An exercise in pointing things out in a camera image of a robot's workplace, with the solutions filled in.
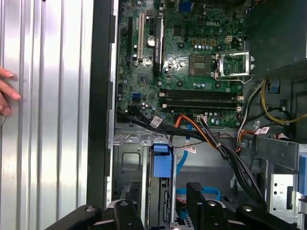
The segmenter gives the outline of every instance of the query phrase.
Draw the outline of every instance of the green motherboard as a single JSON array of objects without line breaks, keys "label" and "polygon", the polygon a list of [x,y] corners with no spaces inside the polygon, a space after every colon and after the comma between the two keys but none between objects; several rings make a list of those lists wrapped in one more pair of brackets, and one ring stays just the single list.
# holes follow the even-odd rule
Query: green motherboard
[{"label": "green motherboard", "polygon": [[[211,72],[212,54],[244,49],[244,10],[182,2],[122,3],[117,109],[129,113],[137,105],[148,118],[170,124],[186,114],[205,117],[212,127],[238,127],[241,107],[233,100],[243,85],[216,81]],[[224,61],[226,74],[242,70],[240,56]]]}]

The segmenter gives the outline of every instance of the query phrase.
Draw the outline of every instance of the hand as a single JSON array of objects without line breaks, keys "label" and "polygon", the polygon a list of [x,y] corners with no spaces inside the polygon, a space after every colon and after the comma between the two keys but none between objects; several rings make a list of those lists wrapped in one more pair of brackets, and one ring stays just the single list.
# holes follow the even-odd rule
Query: hand
[{"label": "hand", "polygon": [[[10,71],[2,67],[0,67],[0,75],[8,79],[12,79],[14,77],[14,74],[12,74]],[[20,100],[21,96],[15,89],[10,87],[4,81],[0,80],[0,113],[2,113],[5,116],[10,116],[12,112],[6,100],[4,99],[3,94],[6,94],[7,96],[11,97],[12,99],[16,101]]]}]

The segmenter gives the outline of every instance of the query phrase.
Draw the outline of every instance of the dell logo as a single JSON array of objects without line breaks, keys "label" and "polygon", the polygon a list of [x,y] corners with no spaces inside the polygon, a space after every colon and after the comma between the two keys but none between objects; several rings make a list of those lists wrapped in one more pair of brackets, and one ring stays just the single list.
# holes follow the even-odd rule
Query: dell logo
[{"label": "dell logo", "polygon": [[206,22],[206,25],[220,26],[220,23],[219,22]]}]

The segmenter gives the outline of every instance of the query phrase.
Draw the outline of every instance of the corrugated metal panel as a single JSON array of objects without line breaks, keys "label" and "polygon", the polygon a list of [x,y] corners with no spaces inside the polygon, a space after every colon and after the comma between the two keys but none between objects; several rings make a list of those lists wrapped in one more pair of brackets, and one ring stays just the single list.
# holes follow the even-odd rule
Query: corrugated metal panel
[{"label": "corrugated metal panel", "polygon": [[23,97],[0,133],[0,229],[44,229],[86,203],[93,0],[0,7],[0,64]]}]

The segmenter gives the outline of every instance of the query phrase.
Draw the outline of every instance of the white pci slot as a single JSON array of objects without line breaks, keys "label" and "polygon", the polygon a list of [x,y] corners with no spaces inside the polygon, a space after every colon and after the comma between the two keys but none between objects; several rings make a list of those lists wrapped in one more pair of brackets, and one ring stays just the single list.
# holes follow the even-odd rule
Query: white pci slot
[{"label": "white pci slot", "polygon": [[138,60],[143,59],[143,46],[144,46],[144,25],[145,14],[140,13],[139,15],[139,43],[138,43]]}]

